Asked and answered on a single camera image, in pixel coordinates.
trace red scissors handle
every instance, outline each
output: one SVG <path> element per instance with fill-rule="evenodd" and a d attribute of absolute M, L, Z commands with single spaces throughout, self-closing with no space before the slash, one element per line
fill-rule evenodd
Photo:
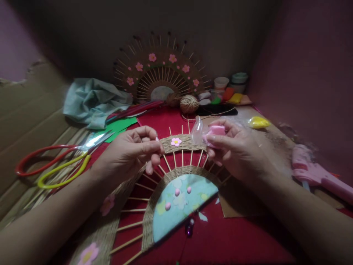
<path fill-rule="evenodd" d="M 63 149 L 63 148 L 68 148 L 68 150 L 66 150 L 64 153 L 62 153 L 60 156 L 56 157 L 54 160 L 50 161 L 48 164 L 46 164 L 44 167 L 41 167 L 40 169 L 36 170 L 36 171 L 32 171 L 32 172 L 25 172 L 24 171 L 24 167 L 26 166 L 26 164 L 28 163 L 29 160 L 33 159 L 34 157 L 36 157 L 38 154 L 43 153 L 45 151 L 48 150 L 52 150 L 52 149 Z M 33 176 L 35 174 L 38 174 L 39 172 L 42 172 L 44 170 L 46 170 L 47 168 L 49 168 L 50 166 L 54 165 L 56 162 L 60 161 L 61 159 L 63 159 L 68 153 L 77 150 L 77 145 L 53 145 L 53 146 L 48 146 L 48 147 L 44 147 L 42 149 L 39 149 L 37 151 L 34 151 L 33 153 L 30 153 L 28 156 L 26 156 L 24 159 L 22 159 L 20 161 L 20 163 L 17 165 L 15 172 L 19 177 L 29 177 L 29 176 Z"/>

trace blue fabric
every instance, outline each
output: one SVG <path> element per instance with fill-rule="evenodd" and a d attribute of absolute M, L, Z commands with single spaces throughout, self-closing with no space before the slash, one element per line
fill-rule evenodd
<path fill-rule="evenodd" d="M 180 189 L 179 196 L 175 196 L 176 188 Z M 218 188 L 211 181 L 199 175 L 186 174 L 172 180 L 162 191 L 154 210 L 154 242 L 161 240 L 217 192 Z M 165 209 L 167 202 L 171 203 L 168 211 Z"/>
<path fill-rule="evenodd" d="M 95 78 L 77 78 L 71 84 L 64 103 L 64 114 L 88 129 L 105 129 L 106 118 L 132 104 L 129 93 Z"/>

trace forearm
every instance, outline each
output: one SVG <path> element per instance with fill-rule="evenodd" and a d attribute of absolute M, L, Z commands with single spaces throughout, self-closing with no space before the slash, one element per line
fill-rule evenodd
<path fill-rule="evenodd" d="M 88 170 L 4 229 L 0 264 L 45 264 L 114 187 Z"/>
<path fill-rule="evenodd" d="M 272 170 L 253 191 L 318 264 L 352 264 L 353 220 Z"/>

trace decorative fan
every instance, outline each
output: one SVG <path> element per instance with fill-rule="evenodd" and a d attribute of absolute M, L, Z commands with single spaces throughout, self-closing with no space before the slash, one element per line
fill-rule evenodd
<path fill-rule="evenodd" d="M 214 163 L 208 170 L 205 169 L 208 158 L 204 154 L 206 148 L 193 144 L 189 123 L 188 127 L 189 134 L 184 134 L 182 127 L 182 133 L 174 136 L 172 136 L 169 128 L 170 137 L 160 140 L 165 149 L 165 155 L 161 157 L 163 163 L 158 169 L 155 169 L 152 176 L 144 174 L 145 167 L 143 167 L 132 179 L 120 185 L 114 192 L 114 211 L 105 217 L 101 216 L 98 221 L 95 221 L 92 229 L 86 231 L 85 239 L 76 250 L 70 264 L 77 264 L 82 259 L 87 247 L 92 246 L 92 244 L 97 244 L 100 247 L 100 253 L 94 264 L 109 264 L 110 255 L 138 240 L 142 240 L 141 250 L 124 263 L 124 265 L 129 264 L 139 255 L 152 248 L 155 243 L 165 238 L 190 214 L 198 210 L 231 177 L 224 167 L 218 167 Z M 177 155 L 180 158 L 180 153 L 181 161 L 179 159 L 177 163 L 175 157 Z M 171 159 L 174 159 L 174 169 L 172 169 L 173 165 L 170 164 Z M 141 188 L 149 192 L 150 195 L 147 198 L 140 198 L 138 194 L 141 192 L 134 192 L 134 189 Z M 142 209 L 124 208 L 127 201 L 136 200 L 146 202 L 147 206 Z M 118 228 L 120 214 L 125 213 L 141 214 L 141 221 Z M 104 218 L 108 219 L 105 225 L 102 225 L 101 219 Z M 141 225 L 143 226 L 141 235 L 131 238 L 111 250 L 116 232 L 119 236 L 122 231 Z"/>
<path fill-rule="evenodd" d="M 200 60 L 191 61 L 194 52 L 190 56 L 185 55 L 187 42 L 184 41 L 179 51 L 176 38 L 172 45 L 170 37 L 168 32 L 168 39 L 162 44 L 161 35 L 156 38 L 151 32 L 148 46 L 133 36 L 137 49 L 132 43 L 127 45 L 131 53 L 120 48 L 124 59 L 117 58 L 114 62 L 114 78 L 118 81 L 115 85 L 130 93 L 136 102 L 166 100 L 173 92 L 197 94 L 209 87 L 204 86 L 209 80 L 202 80 L 207 75 L 200 74 L 205 66 L 197 69 Z"/>

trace yellow scissors handle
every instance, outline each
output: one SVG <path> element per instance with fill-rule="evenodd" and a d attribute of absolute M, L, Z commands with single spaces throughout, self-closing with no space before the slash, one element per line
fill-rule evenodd
<path fill-rule="evenodd" d="M 82 158 L 85 158 L 85 160 L 83 161 L 82 166 L 80 167 L 80 169 L 77 171 L 77 173 L 75 175 L 73 175 L 71 178 L 69 178 L 68 180 L 62 182 L 62 183 L 58 183 L 58 184 L 54 184 L 54 185 L 46 185 L 44 183 L 44 181 L 51 175 L 53 175 L 55 172 L 63 169 L 64 167 L 67 167 L 69 165 L 72 165 L 73 163 L 77 162 L 78 160 L 81 160 Z M 45 189 L 45 190 L 50 190 L 50 189 L 54 189 L 54 188 L 59 188 L 61 186 L 64 186 L 68 183 L 70 183 L 71 181 L 73 181 L 75 178 L 77 178 L 79 175 L 81 175 L 81 173 L 85 170 L 89 160 L 91 159 L 90 155 L 87 155 L 87 152 L 83 153 L 82 155 L 80 155 L 79 157 L 65 163 L 62 164 L 61 166 L 58 166 L 57 168 L 53 169 L 52 171 L 46 173 L 45 175 L 43 175 L 39 180 L 38 180 L 38 187 Z"/>

